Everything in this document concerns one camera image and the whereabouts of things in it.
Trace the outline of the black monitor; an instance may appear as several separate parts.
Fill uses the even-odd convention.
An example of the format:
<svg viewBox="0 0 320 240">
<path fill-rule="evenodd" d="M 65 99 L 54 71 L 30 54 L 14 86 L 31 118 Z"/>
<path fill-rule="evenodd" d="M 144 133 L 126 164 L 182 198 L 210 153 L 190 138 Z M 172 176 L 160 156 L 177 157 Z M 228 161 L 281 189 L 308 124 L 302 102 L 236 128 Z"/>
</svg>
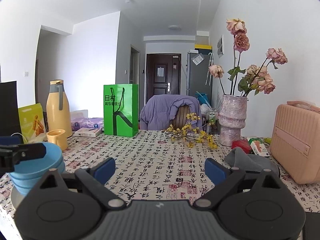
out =
<svg viewBox="0 0 320 240">
<path fill-rule="evenodd" d="M 0 115 L 1 136 L 10 136 L 21 132 L 16 81 L 1 83 Z"/>
</svg>

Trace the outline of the grey folded cloth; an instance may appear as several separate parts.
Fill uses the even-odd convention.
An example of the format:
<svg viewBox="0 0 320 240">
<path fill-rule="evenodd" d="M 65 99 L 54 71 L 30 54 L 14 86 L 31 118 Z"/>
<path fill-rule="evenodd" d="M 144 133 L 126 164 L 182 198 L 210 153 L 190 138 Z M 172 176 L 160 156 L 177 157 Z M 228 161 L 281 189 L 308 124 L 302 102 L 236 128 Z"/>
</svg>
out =
<svg viewBox="0 0 320 240">
<path fill-rule="evenodd" d="M 245 171 L 261 172 L 269 169 L 280 176 L 279 167 L 273 161 L 259 155 L 247 154 L 240 147 L 233 148 L 225 156 L 224 161 L 231 167 L 238 167 Z"/>
</svg>

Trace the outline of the green yellow snack bag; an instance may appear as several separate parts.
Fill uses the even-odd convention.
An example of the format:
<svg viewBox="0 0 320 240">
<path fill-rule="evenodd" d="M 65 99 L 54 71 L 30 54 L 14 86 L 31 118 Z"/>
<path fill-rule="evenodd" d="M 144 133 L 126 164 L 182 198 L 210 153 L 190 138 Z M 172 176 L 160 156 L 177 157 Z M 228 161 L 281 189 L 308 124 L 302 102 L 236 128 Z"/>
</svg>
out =
<svg viewBox="0 0 320 240">
<path fill-rule="evenodd" d="M 264 140 L 265 143 L 270 145 L 272 139 L 271 138 L 263 138 L 263 140 Z"/>
</svg>

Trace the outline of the cream round plate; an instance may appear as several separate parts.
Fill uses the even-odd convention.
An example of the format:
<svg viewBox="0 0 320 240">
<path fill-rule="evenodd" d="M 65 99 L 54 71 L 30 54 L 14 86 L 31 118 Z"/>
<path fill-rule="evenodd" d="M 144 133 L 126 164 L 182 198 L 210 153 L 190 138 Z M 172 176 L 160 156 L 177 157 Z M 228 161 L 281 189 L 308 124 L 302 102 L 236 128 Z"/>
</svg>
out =
<svg viewBox="0 0 320 240">
<path fill-rule="evenodd" d="M 16 210 L 18 208 L 18 206 L 20 205 L 20 203 L 22 202 L 22 200 L 25 198 L 25 195 L 21 194 L 16 187 L 14 186 L 11 189 L 11 193 L 10 193 L 10 201 L 11 204 L 14 208 L 14 210 Z"/>
</svg>

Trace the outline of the green paper shopping bag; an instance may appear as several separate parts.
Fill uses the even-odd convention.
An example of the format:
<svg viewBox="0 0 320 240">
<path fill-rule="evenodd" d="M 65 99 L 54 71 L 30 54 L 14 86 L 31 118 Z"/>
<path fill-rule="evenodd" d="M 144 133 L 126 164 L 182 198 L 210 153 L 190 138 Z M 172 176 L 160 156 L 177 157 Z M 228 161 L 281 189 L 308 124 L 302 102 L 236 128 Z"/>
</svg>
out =
<svg viewBox="0 0 320 240">
<path fill-rule="evenodd" d="M 137 84 L 104 85 L 104 134 L 134 137 L 138 133 Z"/>
</svg>

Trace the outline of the dark brown entrance door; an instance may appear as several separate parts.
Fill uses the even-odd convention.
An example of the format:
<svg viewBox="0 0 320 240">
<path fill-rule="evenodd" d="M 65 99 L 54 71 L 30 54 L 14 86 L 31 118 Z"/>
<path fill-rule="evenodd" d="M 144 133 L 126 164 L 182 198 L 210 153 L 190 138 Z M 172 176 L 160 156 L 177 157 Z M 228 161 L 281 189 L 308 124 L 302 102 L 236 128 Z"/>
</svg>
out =
<svg viewBox="0 0 320 240">
<path fill-rule="evenodd" d="M 181 54 L 147 54 L 146 102 L 154 95 L 179 94 Z"/>
</svg>

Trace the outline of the purple jacket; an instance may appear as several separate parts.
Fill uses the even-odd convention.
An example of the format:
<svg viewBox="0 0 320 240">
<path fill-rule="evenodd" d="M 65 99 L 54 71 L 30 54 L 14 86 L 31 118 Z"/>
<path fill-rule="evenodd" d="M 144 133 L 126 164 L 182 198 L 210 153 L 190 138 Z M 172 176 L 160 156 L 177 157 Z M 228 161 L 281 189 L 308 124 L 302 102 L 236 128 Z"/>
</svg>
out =
<svg viewBox="0 0 320 240">
<path fill-rule="evenodd" d="M 160 131 L 168 128 L 178 108 L 187 105 L 191 113 L 201 116 L 197 98 L 187 95 L 154 95 L 142 108 L 139 116 L 141 130 Z"/>
</svg>

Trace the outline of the blue plastic bowl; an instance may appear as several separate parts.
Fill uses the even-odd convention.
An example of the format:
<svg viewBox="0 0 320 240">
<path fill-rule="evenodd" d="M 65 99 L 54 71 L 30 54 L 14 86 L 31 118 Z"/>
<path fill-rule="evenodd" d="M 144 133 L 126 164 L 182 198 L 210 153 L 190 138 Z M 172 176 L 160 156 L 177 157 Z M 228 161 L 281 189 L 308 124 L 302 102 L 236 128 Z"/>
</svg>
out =
<svg viewBox="0 0 320 240">
<path fill-rule="evenodd" d="M 65 163 L 59 168 L 56 168 L 59 173 L 65 171 Z M 16 189 L 23 195 L 27 195 L 28 192 L 35 186 L 35 184 L 41 179 L 41 177 L 36 177 L 33 179 L 17 179 L 9 174 L 10 179 L 12 180 Z"/>
<path fill-rule="evenodd" d="M 46 147 L 46 155 L 43 158 L 22 161 L 15 165 L 14 172 L 9 174 L 17 179 L 33 179 L 41 177 L 50 168 L 59 168 L 64 165 L 61 148 L 50 142 L 43 142 L 43 144 Z"/>
</svg>

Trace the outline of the grey refrigerator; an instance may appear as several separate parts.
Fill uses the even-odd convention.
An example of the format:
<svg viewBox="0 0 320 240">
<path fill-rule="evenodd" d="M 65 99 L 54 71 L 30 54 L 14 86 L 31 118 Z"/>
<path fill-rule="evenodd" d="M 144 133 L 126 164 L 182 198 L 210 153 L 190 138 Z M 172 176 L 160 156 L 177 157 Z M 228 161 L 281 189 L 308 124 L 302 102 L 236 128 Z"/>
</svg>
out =
<svg viewBox="0 0 320 240">
<path fill-rule="evenodd" d="M 197 97 L 198 93 L 206 94 L 208 102 L 211 102 L 212 81 L 208 74 L 211 58 L 210 54 L 188 52 L 186 95 Z"/>
</svg>

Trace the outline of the yellow flower branch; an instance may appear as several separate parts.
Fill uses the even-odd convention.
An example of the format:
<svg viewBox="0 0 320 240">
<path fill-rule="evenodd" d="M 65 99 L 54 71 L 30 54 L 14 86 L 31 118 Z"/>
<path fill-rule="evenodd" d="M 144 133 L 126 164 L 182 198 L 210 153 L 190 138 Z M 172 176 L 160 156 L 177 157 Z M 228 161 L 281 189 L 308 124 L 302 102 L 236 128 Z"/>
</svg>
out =
<svg viewBox="0 0 320 240">
<path fill-rule="evenodd" d="M 195 144 L 206 144 L 210 149 L 217 149 L 213 135 L 195 126 L 201 118 L 196 113 L 187 113 L 185 117 L 186 123 L 182 128 L 175 128 L 173 124 L 170 124 L 170 126 L 164 130 L 164 133 L 170 140 L 182 141 L 188 148 L 192 148 Z"/>
</svg>

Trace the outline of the pink textured vase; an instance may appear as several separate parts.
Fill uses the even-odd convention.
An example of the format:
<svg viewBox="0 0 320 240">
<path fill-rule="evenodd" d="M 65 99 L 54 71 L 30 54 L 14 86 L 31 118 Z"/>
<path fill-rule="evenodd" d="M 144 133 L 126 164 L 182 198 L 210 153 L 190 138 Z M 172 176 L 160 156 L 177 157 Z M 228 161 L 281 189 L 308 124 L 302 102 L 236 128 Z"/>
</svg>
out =
<svg viewBox="0 0 320 240">
<path fill-rule="evenodd" d="M 218 117 L 220 124 L 219 143 L 231 147 L 234 141 L 240 140 L 241 130 L 246 126 L 247 98 L 223 95 Z"/>
</svg>

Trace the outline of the yellow thermos jug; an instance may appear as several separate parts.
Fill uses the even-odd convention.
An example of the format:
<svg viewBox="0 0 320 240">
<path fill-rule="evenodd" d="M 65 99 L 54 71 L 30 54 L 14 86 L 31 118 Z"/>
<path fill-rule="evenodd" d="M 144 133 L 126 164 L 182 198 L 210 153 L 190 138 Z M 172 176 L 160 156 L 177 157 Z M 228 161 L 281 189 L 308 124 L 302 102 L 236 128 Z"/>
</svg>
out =
<svg viewBox="0 0 320 240">
<path fill-rule="evenodd" d="M 67 138 L 72 136 L 71 114 L 63 80 L 50 81 L 46 113 L 49 131 L 63 129 Z"/>
</svg>

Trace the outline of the white pink flat box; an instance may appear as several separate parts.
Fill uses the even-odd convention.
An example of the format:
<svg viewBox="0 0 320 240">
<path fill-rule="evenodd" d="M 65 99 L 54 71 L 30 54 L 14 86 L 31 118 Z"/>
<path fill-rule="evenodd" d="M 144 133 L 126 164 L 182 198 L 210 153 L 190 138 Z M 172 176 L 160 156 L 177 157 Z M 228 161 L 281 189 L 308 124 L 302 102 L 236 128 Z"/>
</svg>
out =
<svg viewBox="0 0 320 240">
<path fill-rule="evenodd" d="M 85 128 L 82 127 L 79 130 L 74 132 L 74 136 L 76 137 L 90 137 L 96 138 L 102 132 L 101 128 Z"/>
</svg>

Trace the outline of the yellow box on refrigerator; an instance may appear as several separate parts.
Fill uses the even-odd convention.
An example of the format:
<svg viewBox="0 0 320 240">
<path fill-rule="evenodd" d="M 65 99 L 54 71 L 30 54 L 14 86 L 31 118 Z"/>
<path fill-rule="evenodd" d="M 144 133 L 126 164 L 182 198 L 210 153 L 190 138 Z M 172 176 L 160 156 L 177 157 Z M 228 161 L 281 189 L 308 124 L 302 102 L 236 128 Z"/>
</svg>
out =
<svg viewBox="0 0 320 240">
<path fill-rule="evenodd" d="M 208 55 L 212 52 L 212 46 L 204 44 L 195 44 L 194 49 L 199 52 L 199 54 Z"/>
</svg>

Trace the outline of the wooden chair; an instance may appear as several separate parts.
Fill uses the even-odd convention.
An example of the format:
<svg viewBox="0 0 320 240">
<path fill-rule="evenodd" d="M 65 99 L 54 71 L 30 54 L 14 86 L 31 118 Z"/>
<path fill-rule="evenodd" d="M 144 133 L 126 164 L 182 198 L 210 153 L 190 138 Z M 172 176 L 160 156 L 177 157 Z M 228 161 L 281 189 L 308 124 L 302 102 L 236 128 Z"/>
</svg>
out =
<svg viewBox="0 0 320 240">
<path fill-rule="evenodd" d="M 187 123 L 187 114 L 189 113 L 190 108 L 188 105 L 180 106 L 177 110 L 175 118 L 171 122 L 173 127 L 181 129 Z"/>
</svg>

